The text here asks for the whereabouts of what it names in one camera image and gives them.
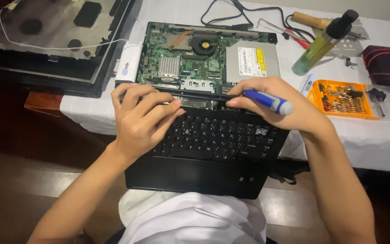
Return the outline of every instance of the hand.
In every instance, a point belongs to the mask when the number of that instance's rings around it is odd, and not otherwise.
[[[111,97],[116,124],[114,150],[132,162],[154,148],[175,118],[185,113],[180,108],[181,100],[150,85],[124,83],[111,92]]]
[[[299,130],[314,134],[323,129],[333,128],[331,121],[318,108],[299,91],[279,77],[269,76],[266,78],[242,80],[228,94],[234,96],[242,95],[243,91],[250,89],[288,100],[293,104],[293,112],[290,115],[282,116],[242,96],[231,99],[226,105],[228,107],[251,110],[261,115],[268,123],[282,129]]]

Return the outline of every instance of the green circuit board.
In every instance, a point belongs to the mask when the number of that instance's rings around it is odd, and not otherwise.
[[[269,42],[268,33],[224,33],[195,30],[173,49],[169,45],[192,26],[150,22],[147,27],[143,55],[140,61],[138,83],[180,88],[181,80],[193,79],[213,82],[213,88],[226,83],[226,47],[241,40]],[[161,59],[179,58],[178,72],[161,74]]]

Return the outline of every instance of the spray bottle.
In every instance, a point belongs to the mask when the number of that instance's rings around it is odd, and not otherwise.
[[[341,18],[336,18],[326,27],[320,36],[306,49],[302,56],[293,64],[291,69],[296,75],[305,75],[310,71],[326,53],[341,41],[351,30],[359,14],[349,9]]]

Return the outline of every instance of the wooden handle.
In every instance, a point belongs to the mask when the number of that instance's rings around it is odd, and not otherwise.
[[[302,14],[300,12],[294,12],[293,16],[291,16],[291,20],[300,24],[304,24],[306,26],[313,26],[322,30],[326,29],[326,27],[330,24],[329,20],[316,18],[311,15]]]

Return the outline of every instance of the white shirt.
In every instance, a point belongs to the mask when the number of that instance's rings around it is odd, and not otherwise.
[[[119,244],[266,243],[266,219],[250,200],[129,190],[119,210],[127,226]]]

